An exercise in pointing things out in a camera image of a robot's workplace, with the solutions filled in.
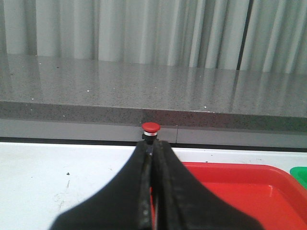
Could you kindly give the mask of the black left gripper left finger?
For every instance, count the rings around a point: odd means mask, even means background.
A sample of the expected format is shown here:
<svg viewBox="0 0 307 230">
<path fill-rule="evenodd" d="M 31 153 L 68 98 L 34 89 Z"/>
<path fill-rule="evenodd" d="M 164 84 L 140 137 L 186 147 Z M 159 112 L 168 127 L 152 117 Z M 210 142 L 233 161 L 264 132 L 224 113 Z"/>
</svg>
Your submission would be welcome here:
<svg viewBox="0 0 307 230">
<path fill-rule="evenodd" d="M 122 169 L 101 190 L 60 214 L 52 230 L 150 230 L 152 146 L 137 143 Z"/>
</svg>

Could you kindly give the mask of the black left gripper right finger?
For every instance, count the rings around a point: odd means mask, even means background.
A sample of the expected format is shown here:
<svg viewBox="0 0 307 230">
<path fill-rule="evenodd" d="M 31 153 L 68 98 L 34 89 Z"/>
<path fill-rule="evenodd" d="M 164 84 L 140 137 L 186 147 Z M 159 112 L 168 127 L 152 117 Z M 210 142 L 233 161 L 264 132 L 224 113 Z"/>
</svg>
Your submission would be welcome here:
<svg viewBox="0 0 307 230">
<path fill-rule="evenodd" d="M 157 230 L 263 229 L 196 179 L 166 141 L 153 143 L 152 189 Z"/>
</svg>

